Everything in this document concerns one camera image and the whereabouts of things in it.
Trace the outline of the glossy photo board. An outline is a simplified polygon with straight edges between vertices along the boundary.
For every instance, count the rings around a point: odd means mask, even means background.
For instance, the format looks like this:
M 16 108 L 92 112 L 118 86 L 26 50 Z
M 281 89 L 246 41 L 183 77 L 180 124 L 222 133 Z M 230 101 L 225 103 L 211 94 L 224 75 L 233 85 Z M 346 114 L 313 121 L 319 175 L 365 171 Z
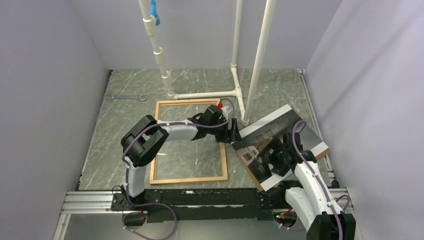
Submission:
M 297 179 L 291 170 L 277 173 L 258 155 L 273 138 L 282 140 L 283 133 L 291 133 L 300 120 L 301 116 L 286 104 L 240 130 L 242 141 L 234 142 L 232 147 L 258 190 L 268 191 L 281 181 Z

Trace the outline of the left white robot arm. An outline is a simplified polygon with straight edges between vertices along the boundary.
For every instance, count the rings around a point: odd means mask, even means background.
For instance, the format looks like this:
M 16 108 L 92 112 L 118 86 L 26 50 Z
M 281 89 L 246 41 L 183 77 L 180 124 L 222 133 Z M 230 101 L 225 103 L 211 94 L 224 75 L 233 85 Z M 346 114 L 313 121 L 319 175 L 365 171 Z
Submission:
M 147 165 L 165 143 L 196 141 L 207 135 L 214 136 L 218 143 L 242 141 L 237 119 L 220 103 L 211 104 L 204 112 L 181 121 L 162 121 L 145 115 L 120 141 L 122 161 L 126 165 L 125 181 L 121 186 L 124 204 L 131 210 L 137 210 L 144 204 Z

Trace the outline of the wooden picture frame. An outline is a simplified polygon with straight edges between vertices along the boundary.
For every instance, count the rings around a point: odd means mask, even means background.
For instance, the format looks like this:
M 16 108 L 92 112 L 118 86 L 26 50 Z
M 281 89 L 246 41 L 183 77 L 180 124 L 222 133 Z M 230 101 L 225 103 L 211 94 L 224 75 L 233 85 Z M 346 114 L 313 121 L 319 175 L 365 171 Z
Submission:
M 159 100 L 156 102 L 155 117 L 160 118 L 161 107 L 168 106 L 188 106 L 188 105 L 206 105 L 220 103 L 219 98 L 201 98 L 201 99 L 180 99 L 180 100 Z M 173 179 L 156 179 L 157 175 L 157 158 L 155 157 L 150 165 L 149 183 L 151 185 L 169 185 L 169 184 L 185 184 L 197 182 L 217 182 L 227 181 L 228 166 L 226 158 L 226 150 L 223 143 L 220 144 L 220 160 L 221 160 L 221 176 L 208 176 L 208 177 L 193 177 L 193 178 L 173 178 Z

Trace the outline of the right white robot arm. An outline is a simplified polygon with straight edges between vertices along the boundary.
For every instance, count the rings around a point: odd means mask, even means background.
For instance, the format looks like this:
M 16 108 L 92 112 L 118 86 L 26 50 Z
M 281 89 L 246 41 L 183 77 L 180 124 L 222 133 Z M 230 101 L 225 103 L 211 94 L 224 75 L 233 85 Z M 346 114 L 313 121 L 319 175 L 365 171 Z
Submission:
M 275 194 L 276 203 L 291 207 L 306 231 L 308 240 L 353 240 L 356 220 L 331 195 L 319 171 L 312 151 L 304 150 L 300 133 L 283 133 L 274 137 L 264 152 L 278 173 L 292 171 L 297 181 L 283 184 Z

